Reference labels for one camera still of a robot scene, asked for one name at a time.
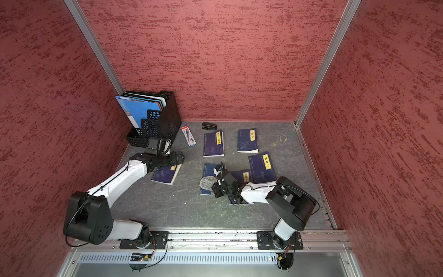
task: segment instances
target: stapler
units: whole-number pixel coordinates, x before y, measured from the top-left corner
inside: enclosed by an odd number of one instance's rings
[[[203,122],[202,126],[203,126],[202,127],[203,130],[213,130],[213,131],[217,130],[217,125],[215,125],[213,123]]]

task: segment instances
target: gray tabletop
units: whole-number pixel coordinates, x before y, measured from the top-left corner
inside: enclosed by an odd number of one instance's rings
[[[205,163],[226,163],[230,171],[249,168],[248,153],[237,152],[237,130],[256,128],[259,153],[269,152],[277,177],[285,176],[306,190],[318,201],[319,193],[308,171],[297,135],[291,123],[232,123],[218,122],[218,129],[224,133],[224,157],[203,157],[203,137],[208,131],[202,130],[201,122],[188,124],[197,146],[189,148],[181,131],[171,150],[180,150],[186,159],[172,186],[150,180],[152,173],[135,182],[111,208],[115,219],[135,219],[149,226],[162,228],[251,228],[271,229],[279,216],[270,205],[255,203],[233,206],[227,196],[215,198],[199,194],[199,181]],[[128,158],[143,148],[129,147],[119,168]],[[307,229],[327,229],[321,211],[314,214]]]

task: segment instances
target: black desk organizer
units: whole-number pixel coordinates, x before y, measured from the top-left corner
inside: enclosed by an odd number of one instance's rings
[[[171,143],[174,142],[182,124],[182,119],[180,118],[174,92],[162,90],[160,93],[167,96],[166,107],[163,111],[147,110],[147,118],[141,120],[141,129],[132,128],[126,137],[130,145],[147,147],[149,137],[169,138]]]

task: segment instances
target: book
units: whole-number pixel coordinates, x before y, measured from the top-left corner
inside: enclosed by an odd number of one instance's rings
[[[203,177],[207,177],[207,176],[214,176],[214,177],[216,177],[215,173],[214,173],[214,168],[216,166],[218,166],[218,165],[219,164],[205,164],[204,167],[203,167],[203,176],[202,176],[202,178]],[[200,188],[200,195],[212,195],[212,191]]]
[[[253,183],[267,183],[277,181],[269,152],[249,156],[251,166],[251,181]]]
[[[179,164],[158,169],[154,172],[154,175],[152,175],[151,180],[157,183],[163,183],[172,186],[181,166],[182,165]]]
[[[125,94],[132,94],[134,97],[140,98],[149,98],[161,101],[161,105],[163,108],[166,107],[167,104],[167,96],[165,94],[155,94],[150,92],[141,92],[141,91],[125,91]]]
[[[225,151],[223,147],[223,132],[218,130],[206,133],[203,140],[203,157],[223,157]]]
[[[123,93],[121,96],[123,97],[128,97],[128,98],[134,98],[134,99],[140,99],[140,100],[146,100],[146,101],[150,101],[150,102],[157,102],[160,104],[160,109],[163,111],[163,103],[161,102],[161,100],[158,99],[151,99],[149,97],[143,97],[143,96],[139,96],[139,95],[135,95],[135,94],[129,94],[129,93]]]
[[[147,110],[160,111],[160,103],[123,96],[115,97],[135,128],[141,129],[141,120],[147,118]]]
[[[240,183],[243,183],[243,182],[249,183],[250,182],[251,171],[249,169],[243,169],[243,170],[239,170],[239,171],[231,171],[230,173],[235,178],[235,180],[239,181]],[[229,203],[229,205],[234,204],[229,199],[228,199],[228,203]],[[246,205],[246,204],[253,204],[253,203],[240,203],[239,205]]]
[[[237,152],[258,153],[256,129],[237,130]]]

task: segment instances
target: robotic arm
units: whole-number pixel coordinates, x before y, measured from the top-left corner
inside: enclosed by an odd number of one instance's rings
[[[140,249],[149,246],[151,234],[144,222],[113,219],[110,207],[133,183],[156,167],[182,164],[182,153],[165,153],[163,139],[149,139],[144,153],[132,156],[123,167],[101,184],[87,192],[77,191],[71,195],[66,211],[63,233],[87,243],[98,245],[106,240],[129,239]],[[271,232],[274,246],[286,249],[292,234],[303,231],[318,202],[286,177],[270,183],[240,183],[220,165],[214,169],[218,182],[212,186],[215,197],[228,195],[231,202],[268,203],[281,217]]]
[[[289,239],[297,231],[303,231],[315,205],[314,197],[286,177],[270,183],[238,182],[231,173],[220,165],[214,169],[218,183],[212,186],[215,197],[228,195],[232,203],[268,203],[281,217],[271,232],[274,246],[286,249]]]
[[[71,195],[63,227],[66,243],[73,246],[68,243],[67,237],[95,245],[105,240],[131,239],[138,248],[147,247],[151,235],[146,224],[115,220],[111,216],[110,207],[125,190],[156,167],[184,162],[182,153],[165,155],[168,151],[169,146],[165,140],[151,137],[145,152],[133,155],[125,167],[87,192],[77,191]]]

